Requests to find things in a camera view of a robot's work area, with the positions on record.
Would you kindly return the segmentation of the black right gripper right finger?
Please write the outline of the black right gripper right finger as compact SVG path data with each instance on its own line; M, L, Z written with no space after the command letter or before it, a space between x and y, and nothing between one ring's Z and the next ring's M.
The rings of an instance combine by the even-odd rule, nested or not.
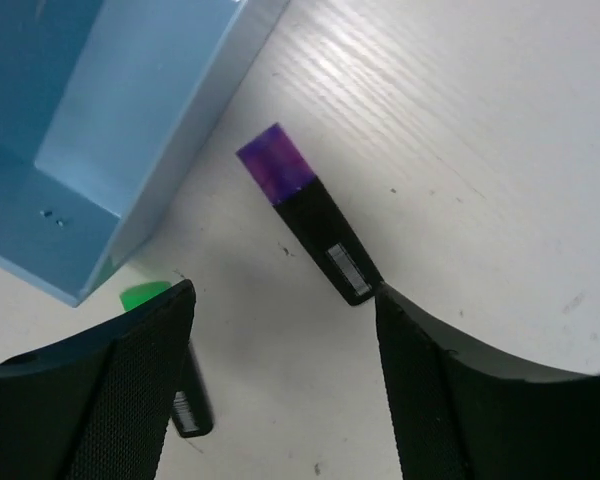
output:
M535 363L389 285L376 331L406 479L600 479L600 374Z

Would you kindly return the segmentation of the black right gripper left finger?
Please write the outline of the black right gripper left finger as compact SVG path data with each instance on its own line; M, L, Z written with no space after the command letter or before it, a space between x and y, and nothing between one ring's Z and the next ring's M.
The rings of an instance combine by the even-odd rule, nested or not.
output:
M0 479L152 479L196 294L183 280L0 364Z

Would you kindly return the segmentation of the purple cap black highlighter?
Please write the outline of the purple cap black highlighter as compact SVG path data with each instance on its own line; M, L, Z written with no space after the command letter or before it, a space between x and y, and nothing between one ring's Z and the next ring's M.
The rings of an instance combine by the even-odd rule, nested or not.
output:
M325 185L275 123L237 157L318 268L351 306L371 299L382 276Z

